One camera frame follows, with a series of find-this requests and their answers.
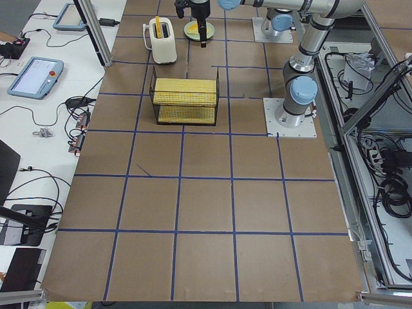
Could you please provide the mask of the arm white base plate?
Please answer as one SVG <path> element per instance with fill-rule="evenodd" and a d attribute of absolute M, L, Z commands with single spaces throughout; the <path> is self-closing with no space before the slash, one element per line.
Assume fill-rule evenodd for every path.
<path fill-rule="evenodd" d="M 288 14 L 277 15 L 272 20 L 266 17 L 253 17 L 254 41 L 292 44 L 292 21 L 292 16 Z"/>
<path fill-rule="evenodd" d="M 284 110 L 283 98 L 264 98 L 265 122 L 268 137 L 317 138 L 314 119 L 307 107 L 302 115 L 294 116 Z"/>

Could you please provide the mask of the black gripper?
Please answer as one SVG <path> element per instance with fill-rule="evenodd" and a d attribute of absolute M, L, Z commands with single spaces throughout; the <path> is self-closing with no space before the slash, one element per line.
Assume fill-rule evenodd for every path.
<path fill-rule="evenodd" d="M 211 13 L 211 3 L 209 0 L 190 0 L 192 16 L 198 20 L 198 33 L 200 36 L 201 48 L 206 48 L 207 44 L 207 22 L 206 18 Z"/>

